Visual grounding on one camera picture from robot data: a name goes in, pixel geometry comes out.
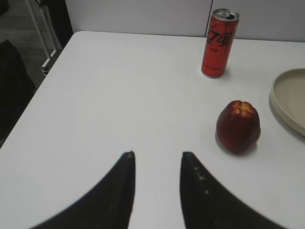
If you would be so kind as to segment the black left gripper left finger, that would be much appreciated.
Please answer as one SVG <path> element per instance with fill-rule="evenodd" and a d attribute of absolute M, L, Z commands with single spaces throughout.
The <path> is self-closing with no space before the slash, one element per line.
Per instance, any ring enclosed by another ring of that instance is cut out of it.
<path fill-rule="evenodd" d="M 135 154 L 125 152 L 88 193 L 37 229 L 126 229 L 135 195 Z"/>

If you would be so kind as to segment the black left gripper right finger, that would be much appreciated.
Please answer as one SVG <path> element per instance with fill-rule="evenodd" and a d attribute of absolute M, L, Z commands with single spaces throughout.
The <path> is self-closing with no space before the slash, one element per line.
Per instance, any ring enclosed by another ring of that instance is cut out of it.
<path fill-rule="evenodd" d="M 218 182 L 192 152 L 183 152 L 180 202 L 187 229 L 279 229 Z"/>

